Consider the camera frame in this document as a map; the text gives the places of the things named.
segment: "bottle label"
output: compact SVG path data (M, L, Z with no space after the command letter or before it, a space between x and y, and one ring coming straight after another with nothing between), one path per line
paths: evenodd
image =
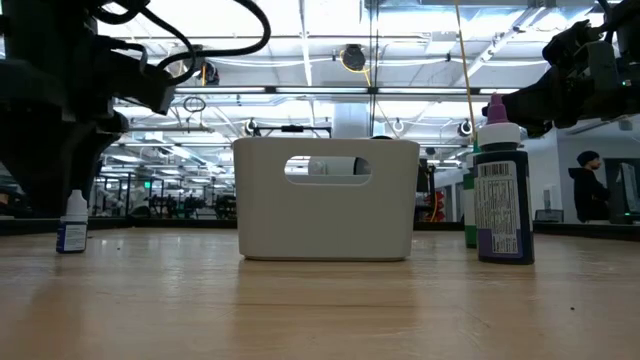
M61 226L58 236L62 239L64 251L84 250L87 241L87 224L65 223Z
M500 161L477 166L475 220L481 256L520 258L522 228L516 163Z

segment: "small white bottle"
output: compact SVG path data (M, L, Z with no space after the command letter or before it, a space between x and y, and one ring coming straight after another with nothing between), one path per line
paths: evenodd
M67 214L60 218L56 251L60 254L82 253L87 247L87 201L81 190L71 191L67 200Z

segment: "white cap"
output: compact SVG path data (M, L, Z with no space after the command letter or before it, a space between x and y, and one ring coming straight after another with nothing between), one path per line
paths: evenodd
M82 190L72 190L71 196L67 200L68 215L87 215L87 201L82 197Z
M496 143L520 144L520 126L510 122L488 124L478 129L478 146Z
M476 157L477 154L471 153L467 155L467 169L473 168L473 158Z

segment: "black jacket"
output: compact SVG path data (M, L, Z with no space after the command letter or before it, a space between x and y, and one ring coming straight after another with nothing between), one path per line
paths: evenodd
M575 180L573 185L573 200L578 212L578 220L609 219L609 190L602 186L591 170L583 168L569 169L569 176Z

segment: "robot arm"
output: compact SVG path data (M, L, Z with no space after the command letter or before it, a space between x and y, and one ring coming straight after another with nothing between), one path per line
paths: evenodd
M542 136L554 125L567 128L579 120L640 112L640 2L624 0L612 9L606 0L601 3L610 11L603 26L591 28L585 20L554 36L542 51L551 65L547 73L503 96L509 119L529 136ZM611 44L613 32L620 58Z
M2 0L0 162L37 210L64 214L72 189L88 197L100 155L128 130L127 119L113 110L114 97L166 114L175 86L193 76L198 61L250 54L267 44L271 28L262 10L251 0L234 1L262 23L260 41L242 49L195 50L147 9L149 0L115 1L127 9L120 15L103 9L108 0ZM154 66L146 63L143 46L97 35L97 20L119 25L138 14L180 39L187 52ZM141 57L118 50L137 50ZM165 68L177 61L188 62L188 70L172 77Z

